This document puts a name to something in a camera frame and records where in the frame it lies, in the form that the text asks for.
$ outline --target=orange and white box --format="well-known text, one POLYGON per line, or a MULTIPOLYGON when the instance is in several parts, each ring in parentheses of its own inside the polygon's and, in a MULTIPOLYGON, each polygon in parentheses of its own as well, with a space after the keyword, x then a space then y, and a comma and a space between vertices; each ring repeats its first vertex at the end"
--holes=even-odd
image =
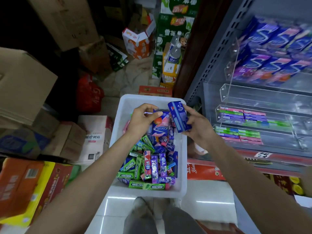
POLYGON ((122 32, 126 50, 134 58, 142 59, 150 55, 151 34, 156 27, 152 14, 150 14, 150 20, 149 26, 142 33, 136 34, 128 28, 125 28, 122 32))

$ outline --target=gray pants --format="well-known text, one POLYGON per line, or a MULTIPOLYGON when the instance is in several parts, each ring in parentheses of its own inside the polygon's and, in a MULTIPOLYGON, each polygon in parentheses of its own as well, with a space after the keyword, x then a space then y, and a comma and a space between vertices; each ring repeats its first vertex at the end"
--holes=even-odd
MULTIPOLYGON (((169 205, 163 213, 166 234, 206 234, 198 223, 183 210, 169 205)), ((133 211, 124 221, 123 234, 157 234, 153 217, 147 212, 133 211)))

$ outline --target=left hand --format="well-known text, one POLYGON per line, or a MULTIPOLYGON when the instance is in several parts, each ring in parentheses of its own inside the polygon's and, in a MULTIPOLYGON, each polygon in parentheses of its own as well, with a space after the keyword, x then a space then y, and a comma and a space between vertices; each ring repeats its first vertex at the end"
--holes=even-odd
POLYGON ((153 109, 158 109, 158 107, 153 104, 142 104, 133 110, 126 134, 135 139, 135 143, 147 132, 152 121, 162 115, 162 112, 144 114, 144 112, 153 112, 153 109))

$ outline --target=hand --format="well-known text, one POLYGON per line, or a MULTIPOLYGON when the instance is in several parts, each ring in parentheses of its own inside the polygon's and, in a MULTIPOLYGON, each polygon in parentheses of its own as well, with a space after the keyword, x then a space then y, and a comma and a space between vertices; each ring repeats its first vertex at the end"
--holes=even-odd
POLYGON ((162 115, 162 112, 144 114, 144 112, 153 112, 153 109, 158 109, 158 107, 153 104, 142 104, 133 110, 126 134, 129 134, 136 142, 147 132, 152 121, 162 115))
POLYGON ((196 112, 193 108, 185 104, 183 104, 183 106, 185 110, 191 114, 187 124, 192 125, 192 129, 182 133, 193 139, 200 147, 209 151, 209 144, 213 143, 212 140, 217 134, 214 132, 207 118, 196 112))

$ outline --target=dark wooden frame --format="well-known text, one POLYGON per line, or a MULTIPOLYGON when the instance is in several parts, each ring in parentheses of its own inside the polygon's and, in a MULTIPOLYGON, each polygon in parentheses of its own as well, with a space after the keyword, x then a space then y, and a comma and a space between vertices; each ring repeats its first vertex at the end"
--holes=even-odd
POLYGON ((232 0, 202 0, 182 59, 173 97, 184 98, 232 0))

